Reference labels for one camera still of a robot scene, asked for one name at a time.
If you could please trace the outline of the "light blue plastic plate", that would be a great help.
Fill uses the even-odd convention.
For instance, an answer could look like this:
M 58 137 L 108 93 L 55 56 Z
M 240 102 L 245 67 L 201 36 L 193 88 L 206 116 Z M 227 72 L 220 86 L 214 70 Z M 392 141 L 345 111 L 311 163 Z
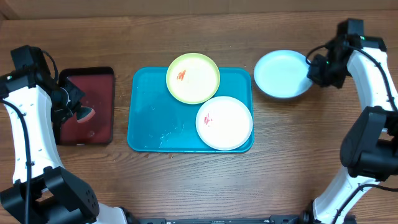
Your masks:
M 254 67 L 254 81 L 265 94 L 290 99 L 309 90 L 309 65 L 304 55 L 293 50 L 275 50 L 261 57 Z

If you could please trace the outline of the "yellow-green plastic plate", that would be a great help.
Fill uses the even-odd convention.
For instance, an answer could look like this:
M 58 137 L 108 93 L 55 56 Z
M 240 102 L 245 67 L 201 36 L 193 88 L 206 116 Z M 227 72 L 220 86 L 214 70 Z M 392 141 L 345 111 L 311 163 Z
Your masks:
M 178 101 L 190 105 L 209 100 L 218 90 L 221 81 L 216 63 L 206 55 L 187 53 L 169 65 L 166 85 Z

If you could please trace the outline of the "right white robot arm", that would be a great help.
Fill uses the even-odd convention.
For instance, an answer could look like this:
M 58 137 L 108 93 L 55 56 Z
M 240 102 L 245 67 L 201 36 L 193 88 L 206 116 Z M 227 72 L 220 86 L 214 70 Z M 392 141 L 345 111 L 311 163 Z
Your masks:
M 307 76 L 321 87 L 341 87 L 351 76 L 362 112 L 341 143 L 340 170 L 298 223 L 348 223 L 348 212 L 367 191 L 397 175 L 397 90 L 384 41 L 340 34 L 323 48 L 327 55 L 314 56 Z

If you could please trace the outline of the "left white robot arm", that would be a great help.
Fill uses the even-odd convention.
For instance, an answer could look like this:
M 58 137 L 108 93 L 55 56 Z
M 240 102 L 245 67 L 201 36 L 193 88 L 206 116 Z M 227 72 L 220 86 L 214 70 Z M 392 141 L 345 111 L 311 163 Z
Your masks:
M 57 151 L 54 129 L 73 115 L 87 121 L 84 92 L 51 72 L 49 53 L 29 45 L 11 51 L 15 69 L 1 76 L 1 103 L 12 126 L 13 186 L 1 205 L 20 223 L 139 223 L 123 207 L 100 203 L 85 181 L 67 171 Z

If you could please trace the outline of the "black tray with red water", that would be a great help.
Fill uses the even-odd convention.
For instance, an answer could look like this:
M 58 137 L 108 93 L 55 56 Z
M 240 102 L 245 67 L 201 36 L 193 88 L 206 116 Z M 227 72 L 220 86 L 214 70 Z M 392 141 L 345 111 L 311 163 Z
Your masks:
M 58 145 L 107 145 L 113 140 L 115 76 L 111 67 L 68 68 L 60 73 L 60 80 L 69 80 L 85 95 L 84 107 L 93 109 L 85 122 L 77 115 L 55 128 Z

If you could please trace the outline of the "teal plastic tray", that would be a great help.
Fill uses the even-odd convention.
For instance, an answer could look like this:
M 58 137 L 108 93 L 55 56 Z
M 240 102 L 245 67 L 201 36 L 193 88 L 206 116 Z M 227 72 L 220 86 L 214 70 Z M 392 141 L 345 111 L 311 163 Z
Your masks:
M 220 151 L 206 145 L 196 129 L 202 104 L 189 105 L 175 99 L 166 85 L 167 67 L 144 67 L 132 79 L 127 143 L 137 152 L 244 153 L 254 143 L 254 130 L 237 149 Z M 220 68 L 221 82 L 214 97 L 241 101 L 253 115 L 252 80 L 242 68 Z

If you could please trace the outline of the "brown cardboard back panel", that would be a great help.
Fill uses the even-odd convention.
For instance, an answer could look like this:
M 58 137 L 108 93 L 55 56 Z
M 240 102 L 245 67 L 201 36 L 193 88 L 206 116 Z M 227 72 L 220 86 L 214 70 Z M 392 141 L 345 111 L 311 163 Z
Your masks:
M 1 0 L 1 19 L 395 9 L 397 0 Z

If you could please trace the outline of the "white plastic plate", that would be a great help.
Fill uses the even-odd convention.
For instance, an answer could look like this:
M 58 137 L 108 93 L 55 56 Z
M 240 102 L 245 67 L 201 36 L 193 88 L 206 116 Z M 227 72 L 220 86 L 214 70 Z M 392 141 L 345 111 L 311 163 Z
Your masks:
M 248 107 L 230 96 L 217 96 L 198 110 L 195 126 L 200 139 L 218 151 L 241 147 L 253 131 Z

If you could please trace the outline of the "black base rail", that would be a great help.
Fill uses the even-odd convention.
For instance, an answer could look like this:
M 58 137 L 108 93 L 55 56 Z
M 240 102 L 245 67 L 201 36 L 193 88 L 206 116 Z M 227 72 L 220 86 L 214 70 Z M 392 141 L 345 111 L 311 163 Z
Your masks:
M 226 218 L 226 219 L 178 219 L 142 218 L 140 224 L 299 224 L 316 223 L 308 214 L 305 215 L 272 215 L 267 218 Z

